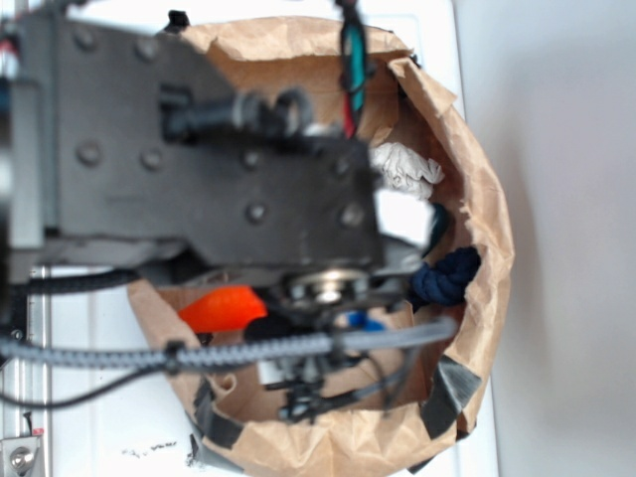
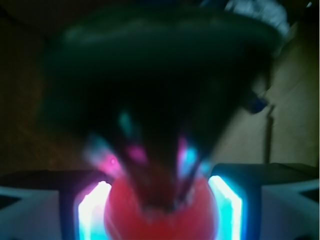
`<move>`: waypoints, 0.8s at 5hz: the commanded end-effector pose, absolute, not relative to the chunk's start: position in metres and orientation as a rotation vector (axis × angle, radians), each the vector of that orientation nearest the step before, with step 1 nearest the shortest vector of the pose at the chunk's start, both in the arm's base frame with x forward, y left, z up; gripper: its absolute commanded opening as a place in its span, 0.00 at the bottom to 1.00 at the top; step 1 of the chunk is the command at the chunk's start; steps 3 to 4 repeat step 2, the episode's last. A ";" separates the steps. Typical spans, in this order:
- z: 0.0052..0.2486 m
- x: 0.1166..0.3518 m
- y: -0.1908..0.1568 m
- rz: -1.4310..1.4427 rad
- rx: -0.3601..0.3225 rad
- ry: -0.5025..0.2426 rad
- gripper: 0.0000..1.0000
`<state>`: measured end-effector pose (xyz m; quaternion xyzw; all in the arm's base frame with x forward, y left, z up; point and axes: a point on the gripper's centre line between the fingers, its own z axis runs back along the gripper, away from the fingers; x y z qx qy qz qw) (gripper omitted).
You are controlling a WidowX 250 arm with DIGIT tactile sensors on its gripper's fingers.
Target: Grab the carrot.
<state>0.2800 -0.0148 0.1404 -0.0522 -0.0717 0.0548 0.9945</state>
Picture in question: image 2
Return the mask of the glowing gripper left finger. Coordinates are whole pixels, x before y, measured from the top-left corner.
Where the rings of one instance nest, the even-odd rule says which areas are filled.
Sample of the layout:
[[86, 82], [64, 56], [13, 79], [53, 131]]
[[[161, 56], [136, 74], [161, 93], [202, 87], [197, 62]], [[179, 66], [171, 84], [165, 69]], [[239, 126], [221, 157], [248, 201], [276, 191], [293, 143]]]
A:
[[2, 240], [108, 240], [113, 178], [97, 170], [18, 171], [0, 178]]

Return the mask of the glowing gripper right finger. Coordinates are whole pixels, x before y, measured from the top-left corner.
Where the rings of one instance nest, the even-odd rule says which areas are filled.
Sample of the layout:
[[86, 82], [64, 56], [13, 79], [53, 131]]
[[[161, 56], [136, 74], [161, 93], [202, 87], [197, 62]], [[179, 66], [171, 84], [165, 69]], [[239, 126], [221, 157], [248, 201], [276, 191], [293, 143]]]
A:
[[302, 163], [217, 164], [218, 240], [317, 240], [320, 173]]

